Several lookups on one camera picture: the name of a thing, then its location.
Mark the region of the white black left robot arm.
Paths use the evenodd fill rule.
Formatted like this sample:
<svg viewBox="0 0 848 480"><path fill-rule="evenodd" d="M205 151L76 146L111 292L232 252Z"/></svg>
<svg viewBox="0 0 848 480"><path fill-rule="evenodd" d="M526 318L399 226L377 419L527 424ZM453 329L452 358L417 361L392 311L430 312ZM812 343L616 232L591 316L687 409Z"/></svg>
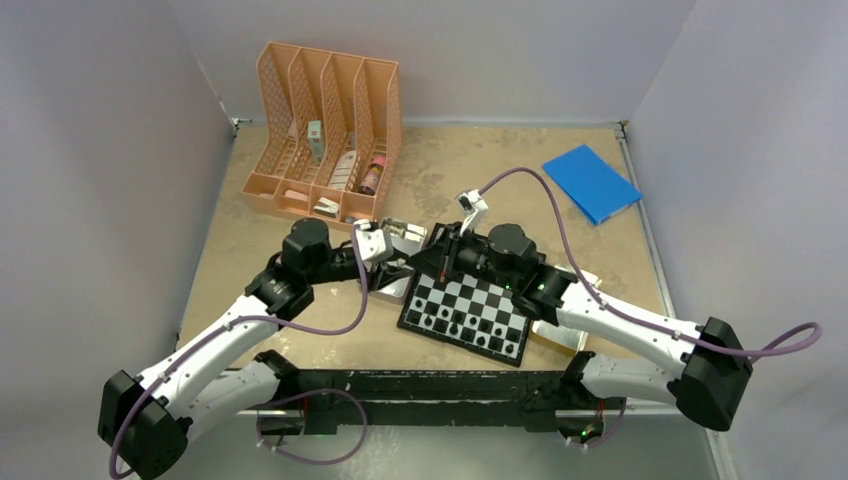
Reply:
<svg viewBox="0 0 848 480"><path fill-rule="evenodd" d="M365 317L368 294L392 262L406 259L376 222L356 221L348 241L333 247L327 224L296 221L243 294L216 321L163 360L131 375L118 371L101 397L97 432L109 445L109 475L156 479L189 444L222 419L268 403L284 409L297 399L296 370L276 354L261 354L231 376L224 371L242 354L283 329L320 336L346 334ZM320 284L358 281L359 311L351 323L318 328L296 318Z"/></svg>

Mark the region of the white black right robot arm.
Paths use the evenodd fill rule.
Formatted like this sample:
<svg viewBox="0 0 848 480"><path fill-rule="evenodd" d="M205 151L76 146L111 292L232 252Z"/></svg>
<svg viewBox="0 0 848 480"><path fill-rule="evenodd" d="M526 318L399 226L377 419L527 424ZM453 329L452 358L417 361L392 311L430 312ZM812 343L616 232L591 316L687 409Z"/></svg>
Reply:
<svg viewBox="0 0 848 480"><path fill-rule="evenodd" d="M602 337L634 353L615 360L577 355L561 381L564 399L584 407L596 398L631 397L675 406L698 425L730 429L753 374L730 324L658 315L595 290L576 274L555 267L517 224L495 226L484 236L445 226L408 266L437 283L466 276L506 290L525 317Z"/></svg>

